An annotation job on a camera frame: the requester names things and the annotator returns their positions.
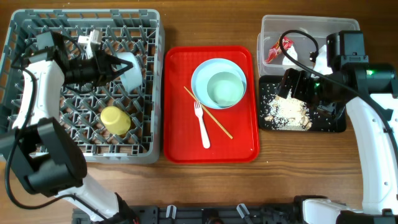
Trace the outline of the red snack wrapper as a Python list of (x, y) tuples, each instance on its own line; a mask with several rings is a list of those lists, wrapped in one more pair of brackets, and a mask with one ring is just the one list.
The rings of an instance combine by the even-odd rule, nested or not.
[(288, 37), (284, 37), (282, 39), (282, 43), (280, 44), (277, 41), (269, 50), (268, 57), (265, 59), (265, 63), (271, 63), (274, 59), (276, 59), (281, 53), (281, 48), (284, 48), (286, 51), (290, 49), (294, 45), (294, 42)]

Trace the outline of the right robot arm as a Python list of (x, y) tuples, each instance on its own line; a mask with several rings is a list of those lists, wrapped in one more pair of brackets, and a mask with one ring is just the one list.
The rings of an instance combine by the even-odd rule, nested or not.
[(343, 30), (326, 38), (322, 75), (298, 63), (276, 92), (320, 110), (344, 103), (354, 127), (363, 175), (363, 202), (353, 210), (321, 196), (297, 196), (291, 204), (266, 207), (287, 223), (397, 222), (397, 75), (389, 64), (371, 64), (363, 33)]

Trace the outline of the white plastic fork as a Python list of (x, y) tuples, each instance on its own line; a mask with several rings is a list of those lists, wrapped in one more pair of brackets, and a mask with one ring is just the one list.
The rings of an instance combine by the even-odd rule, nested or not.
[(208, 137), (208, 133), (206, 131), (205, 123), (203, 120), (203, 109), (201, 107), (201, 104), (198, 101), (194, 102), (194, 111), (195, 111), (195, 115), (197, 116), (198, 122), (200, 125), (200, 134), (201, 134), (201, 141), (202, 141), (203, 147), (205, 149), (209, 149), (210, 148), (210, 139)]

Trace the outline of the mint green bowl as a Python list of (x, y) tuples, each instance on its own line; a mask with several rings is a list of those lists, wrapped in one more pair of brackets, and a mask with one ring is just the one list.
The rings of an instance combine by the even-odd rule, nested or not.
[(221, 108), (237, 104), (244, 92), (245, 87), (240, 76), (230, 72), (214, 74), (207, 84), (207, 94), (210, 100)]

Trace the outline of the wooden chopstick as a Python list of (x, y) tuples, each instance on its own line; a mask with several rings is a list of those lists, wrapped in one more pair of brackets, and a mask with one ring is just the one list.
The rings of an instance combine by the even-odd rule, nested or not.
[[(194, 94), (185, 86), (183, 86), (184, 89), (188, 92), (188, 94), (197, 102), (198, 99), (194, 96)], [(230, 138), (233, 139), (233, 136), (226, 130), (226, 128), (208, 111), (208, 109), (203, 106), (200, 102), (199, 105), (201, 106), (201, 108), (207, 113), (207, 115), (222, 129), (222, 131)]]

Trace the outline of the yellow plastic cup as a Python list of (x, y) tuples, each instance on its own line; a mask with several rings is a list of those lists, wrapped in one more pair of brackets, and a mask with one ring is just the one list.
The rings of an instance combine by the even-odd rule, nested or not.
[(103, 109), (100, 120), (111, 134), (124, 135), (131, 127), (130, 117), (115, 106), (108, 106)]

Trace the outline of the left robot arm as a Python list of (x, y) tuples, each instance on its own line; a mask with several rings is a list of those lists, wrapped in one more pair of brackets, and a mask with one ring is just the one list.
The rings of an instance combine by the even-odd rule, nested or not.
[(81, 149), (59, 122), (63, 87), (103, 86), (134, 65), (107, 54), (91, 39), (76, 42), (79, 55), (71, 58), (67, 40), (58, 32), (43, 32), (36, 37), (35, 52), (21, 50), (11, 62), (11, 68), (23, 74), (24, 89), (16, 120), (1, 135), (7, 196), (22, 207), (9, 181), (14, 174), (27, 193), (46, 196), (48, 205), (66, 200), (95, 223), (138, 223), (139, 217), (116, 192), (89, 175)]

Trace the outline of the rice food waste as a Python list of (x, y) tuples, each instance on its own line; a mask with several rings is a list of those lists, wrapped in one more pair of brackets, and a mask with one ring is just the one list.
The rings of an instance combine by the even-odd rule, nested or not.
[(309, 109), (295, 98), (282, 98), (276, 93), (276, 84), (261, 84), (259, 120), (266, 129), (280, 131), (308, 131), (312, 127)]

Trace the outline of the light blue round plate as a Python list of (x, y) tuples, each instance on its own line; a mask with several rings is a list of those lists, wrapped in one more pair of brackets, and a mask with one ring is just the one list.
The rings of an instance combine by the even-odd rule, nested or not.
[(207, 94), (208, 81), (214, 74), (218, 72), (230, 72), (239, 75), (244, 83), (245, 87), (244, 95), (245, 95), (247, 88), (247, 81), (243, 70), (237, 64), (225, 58), (213, 58), (201, 63), (195, 69), (192, 75), (191, 88), (194, 96), (199, 100), (200, 103), (204, 104), (209, 108), (222, 110), (226, 108), (221, 108), (217, 106), (214, 102), (210, 100), (210, 97)]

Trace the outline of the light blue bowl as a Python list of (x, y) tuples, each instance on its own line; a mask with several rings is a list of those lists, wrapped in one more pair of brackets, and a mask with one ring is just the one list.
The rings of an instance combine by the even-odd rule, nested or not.
[(136, 56), (130, 52), (117, 53), (116, 56), (123, 60), (132, 62), (133, 67), (124, 72), (121, 76), (121, 83), (128, 93), (132, 93), (137, 87), (142, 85), (142, 72)]

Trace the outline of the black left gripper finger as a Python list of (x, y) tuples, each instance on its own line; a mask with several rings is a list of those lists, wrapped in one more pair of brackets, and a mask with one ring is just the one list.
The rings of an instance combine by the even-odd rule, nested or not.
[(132, 67), (132, 53), (130, 52), (121, 52), (116, 53), (115, 55), (111, 55), (105, 53), (106, 60), (111, 65), (120, 65), (122, 67)]
[(110, 65), (110, 75), (109, 79), (110, 80), (115, 80), (124, 73), (126, 73), (128, 70), (132, 69), (134, 66), (133, 64), (120, 64), (120, 68), (117, 68), (116, 64), (111, 64)]

